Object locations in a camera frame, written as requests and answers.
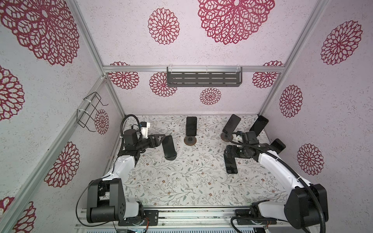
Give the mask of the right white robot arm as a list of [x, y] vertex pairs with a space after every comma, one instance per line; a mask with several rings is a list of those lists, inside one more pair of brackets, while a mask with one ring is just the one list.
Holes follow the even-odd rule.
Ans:
[[316, 225], [319, 225], [321, 233], [326, 231], [329, 219], [326, 189], [321, 184], [304, 179], [279, 157], [285, 145], [281, 142], [261, 144], [253, 131], [232, 132], [226, 139], [230, 142], [223, 154], [227, 173], [238, 173], [236, 158], [253, 159], [272, 173], [288, 194], [284, 203], [270, 200], [254, 202], [248, 210], [237, 212], [232, 221], [257, 225], [285, 221], [306, 233], [309, 227]]

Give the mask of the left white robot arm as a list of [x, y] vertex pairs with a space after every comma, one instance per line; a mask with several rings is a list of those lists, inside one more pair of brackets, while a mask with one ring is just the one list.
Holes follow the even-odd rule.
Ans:
[[129, 221], [134, 225], [149, 223], [141, 202], [127, 202], [122, 181], [137, 165], [140, 154], [150, 148], [162, 146], [165, 158], [174, 160], [177, 152], [173, 137], [163, 134], [138, 136], [135, 129], [121, 133], [118, 157], [110, 172], [91, 181], [87, 187], [86, 220], [88, 223]]

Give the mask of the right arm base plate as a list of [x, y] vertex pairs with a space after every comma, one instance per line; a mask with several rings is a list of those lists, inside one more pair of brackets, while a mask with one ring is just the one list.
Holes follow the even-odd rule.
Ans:
[[250, 209], [236, 209], [235, 210], [238, 225], [273, 225], [277, 224], [274, 218], [265, 218], [260, 214], [252, 212]]

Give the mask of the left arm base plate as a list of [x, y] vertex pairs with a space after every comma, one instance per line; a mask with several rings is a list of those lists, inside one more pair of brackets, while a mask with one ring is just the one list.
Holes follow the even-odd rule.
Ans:
[[159, 219], [159, 211], [158, 210], [144, 210], [141, 212], [139, 216], [136, 217], [129, 217], [125, 220], [121, 220], [118, 222], [119, 226], [128, 226], [128, 227], [135, 227], [135, 226], [157, 226]]

